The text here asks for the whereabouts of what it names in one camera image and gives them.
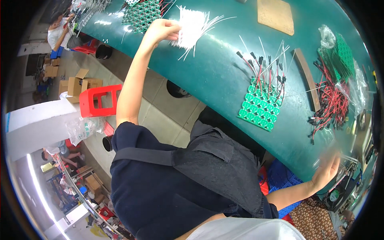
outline person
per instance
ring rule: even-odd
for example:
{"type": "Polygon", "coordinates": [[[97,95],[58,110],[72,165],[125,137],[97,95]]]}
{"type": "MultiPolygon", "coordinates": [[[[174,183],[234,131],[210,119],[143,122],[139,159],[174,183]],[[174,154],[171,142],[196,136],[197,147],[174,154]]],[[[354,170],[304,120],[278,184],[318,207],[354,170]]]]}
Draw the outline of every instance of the person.
{"type": "Polygon", "coordinates": [[[303,236],[278,218],[278,210],[322,189],[337,173],[339,158],[326,156],[308,182],[264,196],[257,173],[265,150],[206,107],[186,149],[160,143],[138,115],[153,50],[177,40],[177,22],[157,19],[131,63],[116,110],[111,200],[138,240],[277,239],[303,236]]]}
{"type": "Polygon", "coordinates": [[[67,24],[74,17],[71,13],[69,17],[63,18],[62,12],[55,12],[51,17],[51,25],[48,28],[48,43],[53,51],[57,51],[60,46],[65,50],[81,46],[93,38],[86,34],[80,33],[77,37],[72,35],[67,24]]]}
{"type": "Polygon", "coordinates": [[[84,155],[82,155],[80,152],[70,153],[70,150],[65,145],[65,140],[56,142],[51,146],[43,148],[43,152],[41,153],[41,158],[44,161],[48,161],[49,156],[53,156],[57,153],[60,154],[61,159],[64,162],[71,164],[75,168],[78,167],[78,164],[76,162],[73,162],[71,159],[73,159],[74,157],[80,157],[80,159],[84,159],[84,155]]]}

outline green workbench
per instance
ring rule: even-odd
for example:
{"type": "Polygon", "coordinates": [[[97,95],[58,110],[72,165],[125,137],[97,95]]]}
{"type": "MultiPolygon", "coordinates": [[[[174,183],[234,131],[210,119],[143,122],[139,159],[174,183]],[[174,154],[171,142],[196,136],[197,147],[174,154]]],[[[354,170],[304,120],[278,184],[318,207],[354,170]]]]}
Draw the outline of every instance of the green workbench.
{"type": "MultiPolygon", "coordinates": [[[[123,2],[113,0],[104,13],[95,14],[81,31],[134,57],[143,33],[127,32],[122,39],[128,30],[126,26],[121,25],[122,14],[119,14],[123,2]]],[[[290,50],[301,48],[315,82],[319,82],[321,74],[312,63],[317,59],[316,50],[320,46],[318,28],[326,24],[334,33],[343,35],[360,67],[364,64],[367,71],[368,66],[371,70],[373,67],[360,35],[336,2],[286,2],[291,5],[295,25],[293,36],[257,23],[256,0],[248,0],[245,4],[235,0],[177,0],[164,18],[179,19],[179,9],[176,5],[202,12],[210,11],[211,19],[221,15],[236,18],[216,24],[213,30],[202,36],[196,44],[195,58],[190,52],[185,61],[178,61],[184,50],[170,46],[168,41],[161,42],[153,52],[149,67],[227,118],[277,157],[301,180],[307,181],[314,173],[314,162],[332,139],[332,131],[317,132],[315,145],[310,143],[308,135],[312,129],[307,120],[313,112],[310,110],[306,93],[284,100],[272,132],[237,118],[252,75],[245,62],[236,55],[239,50],[246,52],[239,35],[256,56],[264,55],[259,36],[267,56],[276,55],[282,39],[285,45],[290,45],[290,50]]],[[[292,58],[290,50],[286,54],[287,65],[292,58]]],[[[286,75],[286,96],[307,90],[295,61],[286,75]]],[[[350,146],[351,135],[347,135],[345,129],[346,126],[343,131],[336,133],[337,139],[343,139],[345,145],[350,146]]]]}

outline fluorescent light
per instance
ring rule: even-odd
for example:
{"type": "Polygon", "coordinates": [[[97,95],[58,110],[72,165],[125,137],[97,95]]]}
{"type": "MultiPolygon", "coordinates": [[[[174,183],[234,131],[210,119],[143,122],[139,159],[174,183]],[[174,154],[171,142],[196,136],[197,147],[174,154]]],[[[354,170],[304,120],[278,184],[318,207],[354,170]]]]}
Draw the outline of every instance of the fluorescent light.
{"type": "Polygon", "coordinates": [[[44,198],[43,192],[41,191],[41,188],[40,188],[40,184],[39,184],[39,182],[37,181],[37,177],[36,177],[35,169],[33,168],[33,163],[32,163],[32,159],[31,159],[31,155],[30,155],[30,154],[27,154],[27,155],[26,155],[26,158],[27,158],[27,160],[28,160],[28,168],[29,168],[29,171],[30,171],[31,176],[32,176],[33,184],[35,185],[35,188],[36,188],[36,191],[37,191],[37,195],[39,195],[40,201],[41,201],[41,203],[43,204],[43,207],[44,207],[45,211],[48,213],[48,216],[53,220],[53,223],[54,223],[54,224],[56,225],[56,227],[59,229],[59,231],[61,232],[61,234],[62,234],[67,240],[70,240],[69,237],[65,234],[64,230],[61,228],[61,226],[60,226],[60,225],[58,224],[58,222],[55,220],[55,217],[53,216],[53,212],[52,212],[51,209],[49,208],[48,203],[47,203],[47,201],[46,201],[45,198],[44,198]]]}

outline white pillar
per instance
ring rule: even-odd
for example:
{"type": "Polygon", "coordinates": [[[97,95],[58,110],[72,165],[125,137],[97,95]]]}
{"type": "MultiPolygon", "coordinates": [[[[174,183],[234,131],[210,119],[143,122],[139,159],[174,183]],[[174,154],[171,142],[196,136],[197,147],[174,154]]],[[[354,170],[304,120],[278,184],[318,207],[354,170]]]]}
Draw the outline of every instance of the white pillar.
{"type": "Polygon", "coordinates": [[[66,99],[21,108],[5,115],[7,155],[12,161],[69,138],[66,121],[80,117],[66,99]]]}

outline tiled floor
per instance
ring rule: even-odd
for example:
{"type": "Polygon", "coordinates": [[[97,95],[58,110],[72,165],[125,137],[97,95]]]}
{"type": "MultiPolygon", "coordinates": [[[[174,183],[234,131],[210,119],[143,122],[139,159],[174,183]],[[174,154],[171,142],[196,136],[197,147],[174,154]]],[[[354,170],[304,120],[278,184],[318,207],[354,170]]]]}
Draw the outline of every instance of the tiled floor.
{"type": "MultiPolygon", "coordinates": [[[[61,57],[58,76],[65,75],[66,80],[75,76],[80,68],[89,69],[87,77],[103,79],[103,86],[122,84],[128,73],[132,59],[114,50],[111,58],[98,60],[91,55],[79,52],[64,51],[61,57]]],[[[58,85],[60,77],[55,79],[58,85]]],[[[189,143],[190,131],[205,104],[195,97],[177,99],[172,97],[166,88],[167,80],[153,70],[148,70],[144,82],[143,98],[139,111],[139,125],[149,129],[162,143],[186,147],[189,143]]],[[[102,99],[103,106],[111,104],[110,97],[102,99]]],[[[116,128],[116,116],[107,117],[108,123],[116,128]]],[[[107,152],[103,148],[102,139],[105,134],[96,133],[84,140],[89,151],[107,175],[115,152],[107,152]]]]}

